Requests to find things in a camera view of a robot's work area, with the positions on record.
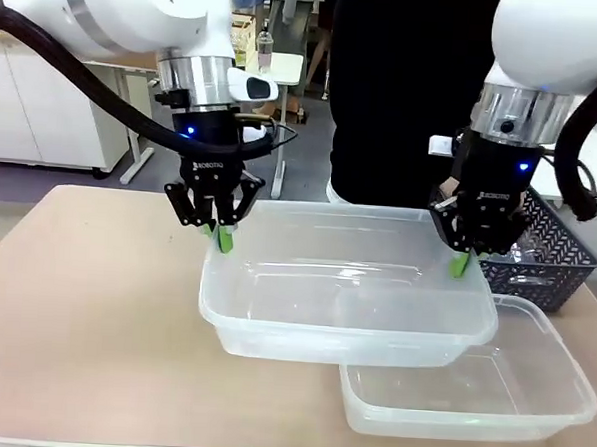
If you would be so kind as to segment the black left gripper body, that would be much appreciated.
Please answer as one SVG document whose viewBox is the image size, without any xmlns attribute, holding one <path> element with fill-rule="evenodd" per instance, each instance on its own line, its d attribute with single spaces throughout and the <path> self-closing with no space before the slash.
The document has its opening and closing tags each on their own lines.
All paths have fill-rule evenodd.
<svg viewBox="0 0 597 447">
<path fill-rule="evenodd" d="M 181 157 L 180 178 L 195 193 L 213 198 L 212 209 L 218 224 L 218 196 L 230 186 L 237 186 L 244 163 L 230 152 L 239 145 L 239 130 L 232 113 L 175 113 L 174 130 L 194 150 Z"/>
</svg>

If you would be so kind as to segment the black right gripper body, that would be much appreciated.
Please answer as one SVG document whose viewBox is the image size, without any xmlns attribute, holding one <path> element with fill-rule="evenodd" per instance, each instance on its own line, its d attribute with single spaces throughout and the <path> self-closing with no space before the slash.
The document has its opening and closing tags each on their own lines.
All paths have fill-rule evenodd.
<svg viewBox="0 0 597 447">
<path fill-rule="evenodd" d="M 494 142 L 480 133 L 464 133 L 456 155 L 458 213 L 470 243 L 496 212 L 523 208 L 523 199 L 541 159 L 540 146 Z"/>
</svg>

